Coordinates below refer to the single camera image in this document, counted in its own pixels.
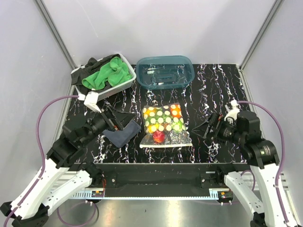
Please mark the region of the red fake apple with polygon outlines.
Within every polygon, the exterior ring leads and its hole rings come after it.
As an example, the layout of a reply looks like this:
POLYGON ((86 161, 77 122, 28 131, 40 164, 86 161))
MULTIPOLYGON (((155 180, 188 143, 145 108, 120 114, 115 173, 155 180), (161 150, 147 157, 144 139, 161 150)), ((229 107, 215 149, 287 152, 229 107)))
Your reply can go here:
POLYGON ((163 131, 155 131, 152 135, 153 141, 157 144, 165 141, 165 133, 163 131))

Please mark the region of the polka dot zip top bag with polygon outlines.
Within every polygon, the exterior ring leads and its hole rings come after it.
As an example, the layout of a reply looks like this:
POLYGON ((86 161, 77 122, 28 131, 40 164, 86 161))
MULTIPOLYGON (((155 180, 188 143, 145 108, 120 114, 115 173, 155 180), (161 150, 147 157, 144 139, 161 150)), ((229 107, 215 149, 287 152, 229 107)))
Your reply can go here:
POLYGON ((142 109, 143 126, 145 136, 141 148, 174 148, 190 147, 192 140, 189 137, 183 119, 179 103, 172 103, 164 106, 146 105, 142 109), (153 133, 163 131, 165 141, 157 144, 153 141, 153 133))

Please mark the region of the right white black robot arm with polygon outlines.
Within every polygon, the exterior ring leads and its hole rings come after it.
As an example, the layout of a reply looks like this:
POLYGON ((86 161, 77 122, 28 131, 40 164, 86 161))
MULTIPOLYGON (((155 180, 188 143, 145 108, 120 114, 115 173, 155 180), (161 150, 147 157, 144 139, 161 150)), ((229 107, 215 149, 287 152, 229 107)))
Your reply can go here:
POLYGON ((215 182, 228 187, 250 216, 252 227, 297 227, 287 196, 276 179, 280 160, 275 145, 261 137, 260 119, 254 112, 212 114, 192 132, 206 140, 230 142, 240 153, 258 184, 260 198, 246 185, 241 174, 231 164, 217 168, 215 182))

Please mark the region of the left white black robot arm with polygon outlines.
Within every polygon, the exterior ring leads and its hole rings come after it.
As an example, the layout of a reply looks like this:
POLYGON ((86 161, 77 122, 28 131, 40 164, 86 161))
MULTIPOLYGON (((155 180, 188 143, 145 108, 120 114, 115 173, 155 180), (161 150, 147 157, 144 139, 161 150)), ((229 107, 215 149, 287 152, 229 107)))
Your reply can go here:
POLYGON ((84 154, 84 149, 103 131, 121 132, 134 118, 108 105, 93 118, 74 116, 62 127, 62 133, 46 154, 41 170, 27 188, 14 200, 1 205, 0 210, 12 218, 14 227, 42 227, 49 216, 65 201, 86 187, 103 184, 103 172, 92 162, 57 189, 57 183, 84 154))

